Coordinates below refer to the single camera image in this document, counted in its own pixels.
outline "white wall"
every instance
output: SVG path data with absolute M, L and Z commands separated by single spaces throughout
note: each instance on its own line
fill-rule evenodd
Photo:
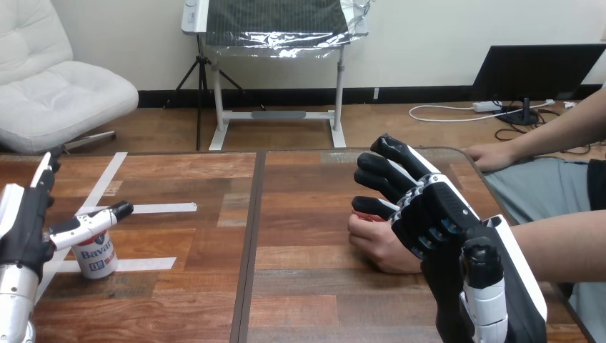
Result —
M 181 32 L 182 0 L 52 0 L 74 58 L 108 68 L 137 89 L 173 89 L 195 38 Z M 472 84 L 490 45 L 595 43 L 604 0 L 376 0 L 370 35 L 346 49 L 346 87 Z M 222 59 L 247 89 L 327 88 L 331 59 Z M 606 55 L 586 84 L 606 80 Z M 191 78 L 185 88 L 197 87 Z

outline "white stand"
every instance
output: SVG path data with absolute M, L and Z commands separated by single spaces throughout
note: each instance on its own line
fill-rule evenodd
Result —
M 212 64 L 212 76 L 214 79 L 214 103 L 217 109 L 217 129 L 214 131 L 210 151 L 221 150 L 227 128 L 231 120 L 250 120 L 250 119 L 306 119 L 306 120 L 328 120 L 330 131 L 332 132 L 332 144 L 335 148 L 345 148 L 345 136 L 341 126 L 341 108 L 343 101 L 343 50 L 339 50 L 339 62 L 337 64 L 337 96 L 335 99 L 335 108 L 327 112 L 305 112 L 305 111 L 253 111 L 253 112 L 231 112 L 223 110 L 223 98 L 221 95 L 221 84 L 219 83 L 219 61 Z

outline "metal frame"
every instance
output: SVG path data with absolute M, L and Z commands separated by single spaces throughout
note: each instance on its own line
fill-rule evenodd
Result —
M 82 137 L 76 141 L 71 141 L 69 143 L 65 143 L 64 149 L 69 151 L 70 149 L 77 148 L 78 146 L 83 146 L 88 143 L 92 143 L 93 141 L 98 141 L 104 138 L 114 138 L 116 136 L 115 131 L 103 132 L 101 134 L 92 134 L 91 136 Z
M 328 120 L 330 124 L 330 130 L 332 133 L 332 143 L 335 148 L 345 148 L 345 136 L 343 135 L 343 128 L 341 126 L 341 112 L 342 112 L 342 101 L 343 101 L 343 71 L 345 71 L 345 64 L 343 62 L 344 47 L 339 48 L 339 62 L 337 63 L 337 95 L 335 99 L 335 108 L 327 112 L 304 112 L 303 117 L 298 116 L 287 116 L 288 111 L 275 112 L 275 115 L 271 119 L 306 119 L 306 120 Z M 212 64 L 212 76 L 213 76 L 213 88 L 214 88 L 214 103 L 217 110 L 217 128 L 214 131 L 212 137 L 212 143 L 210 144 L 210 151 L 218 151 L 223 147 L 225 142 L 225 136 L 227 134 L 227 128 L 229 122 L 232 120 L 262 120 L 268 118 L 262 118 L 256 116 L 255 112 L 231 112 L 223 110 L 223 98 L 221 95 L 221 83 L 219 61 L 217 60 Z

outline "wooden floor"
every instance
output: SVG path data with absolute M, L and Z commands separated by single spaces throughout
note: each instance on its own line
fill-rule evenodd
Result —
M 448 106 L 469 107 L 470 103 L 450 103 Z M 408 115 L 416 104 L 361 104 L 343 106 L 343 130 L 348 147 L 368 147 L 380 134 L 389 132 L 412 146 L 452 146 L 465 148 L 474 144 L 493 143 L 498 129 L 509 127 L 497 119 L 464 123 L 427 123 Z M 325 111 L 330 106 L 297 107 L 307 111 Z M 563 113 L 563 105 L 548 107 Z M 473 111 L 447 109 L 418 109 L 415 115 L 436 119 L 476 117 Z M 546 120 L 555 116 L 546 114 Z M 115 130 L 114 141 L 103 141 L 74 152 L 114 153 L 194 151 L 196 149 L 196 109 L 137 109 L 103 125 L 93 133 Z M 204 109 L 202 151 L 207 150 L 217 120 L 213 109 Z M 226 151 L 255 149 L 313 149 L 332 147 L 327 121 L 236 121 L 229 124 L 224 145 Z M 588 155 L 557 154 L 566 159 L 604 159 L 606 149 L 596 146 Z

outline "chair leg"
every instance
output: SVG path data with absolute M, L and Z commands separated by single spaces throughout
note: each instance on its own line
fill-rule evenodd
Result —
M 107 137 L 113 138 L 115 136 L 116 136 L 115 131 L 108 131 L 108 132 L 104 132 L 102 134 L 93 134 L 91 136 L 82 137 L 82 138 L 78 139 L 77 141 L 71 141 L 69 143 L 65 143 L 65 150 L 69 151 L 70 149 L 77 148 L 78 146 L 83 146 L 88 143 L 92 143 L 93 141 L 98 141 L 100 139 L 107 138 Z

